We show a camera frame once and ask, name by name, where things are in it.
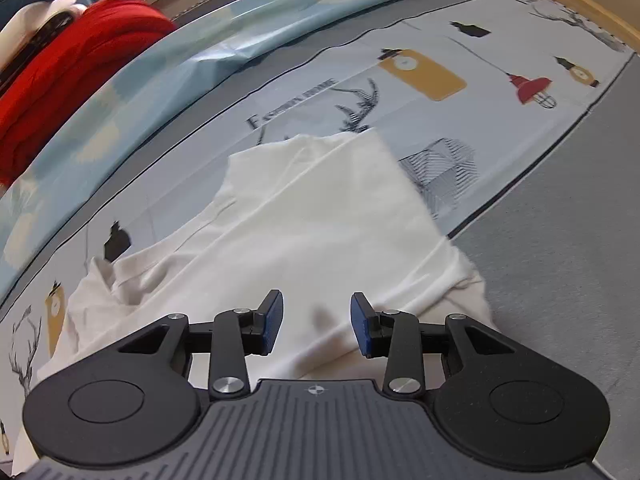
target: red lamp print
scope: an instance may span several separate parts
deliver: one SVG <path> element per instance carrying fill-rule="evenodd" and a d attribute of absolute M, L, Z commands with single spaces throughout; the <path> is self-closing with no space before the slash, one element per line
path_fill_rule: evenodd
<path fill-rule="evenodd" d="M 453 38 L 449 38 L 449 39 L 454 43 L 457 43 L 459 46 L 464 48 L 469 53 L 476 56 L 478 59 L 481 59 L 488 65 L 494 67 L 496 70 L 499 70 L 500 72 L 505 74 L 509 78 L 509 81 L 511 81 L 511 84 L 513 84 L 517 88 L 516 95 L 518 97 L 518 100 L 522 104 L 525 105 L 530 102 L 536 102 L 543 108 L 555 108 L 556 105 L 558 104 L 556 100 L 546 92 L 546 89 L 548 89 L 549 85 L 551 85 L 551 79 L 547 77 L 527 79 L 526 77 L 521 75 L 510 74 L 506 70 L 501 69 L 499 66 L 494 65 L 490 61 L 487 61 L 484 57 L 478 56 L 478 54 L 476 54 L 473 50 L 471 50 L 466 45 L 460 43 L 459 41 L 454 40 Z"/>

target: metal screw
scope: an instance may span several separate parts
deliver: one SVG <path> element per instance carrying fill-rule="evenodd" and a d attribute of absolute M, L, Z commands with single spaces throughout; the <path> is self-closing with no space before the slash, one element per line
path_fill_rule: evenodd
<path fill-rule="evenodd" d="M 234 394 L 244 388 L 244 383 L 237 377 L 220 377 L 213 383 L 213 389 L 220 394 Z"/>
<path fill-rule="evenodd" d="M 396 394 L 414 394 L 420 389 L 420 383 L 411 377 L 398 377 L 389 381 L 389 388 Z"/>

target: clock face print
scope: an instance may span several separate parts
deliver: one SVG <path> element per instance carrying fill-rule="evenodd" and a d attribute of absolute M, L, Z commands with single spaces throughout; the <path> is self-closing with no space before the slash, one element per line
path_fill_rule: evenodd
<path fill-rule="evenodd" d="M 56 317 L 60 312 L 60 298 L 54 295 L 51 301 L 51 315 Z"/>
<path fill-rule="evenodd" d="M 418 66 L 418 62 L 413 57 L 395 56 L 394 66 L 398 70 L 414 70 Z"/>

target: pile of clothes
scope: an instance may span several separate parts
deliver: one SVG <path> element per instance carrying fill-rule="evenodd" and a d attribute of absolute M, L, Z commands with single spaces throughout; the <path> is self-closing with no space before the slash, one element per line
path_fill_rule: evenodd
<path fill-rule="evenodd" d="M 0 196 L 69 117 L 175 30 L 142 0 L 0 0 Z"/>

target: white fabric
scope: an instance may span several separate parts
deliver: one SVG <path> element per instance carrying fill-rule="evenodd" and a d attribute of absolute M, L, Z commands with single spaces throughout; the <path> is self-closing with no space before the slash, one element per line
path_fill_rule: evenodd
<path fill-rule="evenodd" d="M 491 324 L 483 286 L 375 131 L 296 136 L 232 155 L 211 204 L 171 236 L 114 264 L 92 260 L 38 378 L 159 317 L 183 312 L 190 322 L 210 321 L 231 308 L 256 308 L 272 288 L 283 293 L 284 320 L 271 355 L 247 358 L 253 384 L 379 378 L 384 360 L 356 350 L 354 292 L 425 322 L 464 312 Z M 437 386 L 440 365 L 426 362 Z M 205 386 L 207 374 L 208 356 L 194 359 L 191 383 Z M 14 473 L 30 463 L 28 441 L 20 441 Z"/>
<path fill-rule="evenodd" d="M 21 8 L 0 30 L 0 70 L 55 14 L 68 10 L 80 16 L 85 9 L 84 5 L 76 4 L 76 0 L 37 2 Z"/>

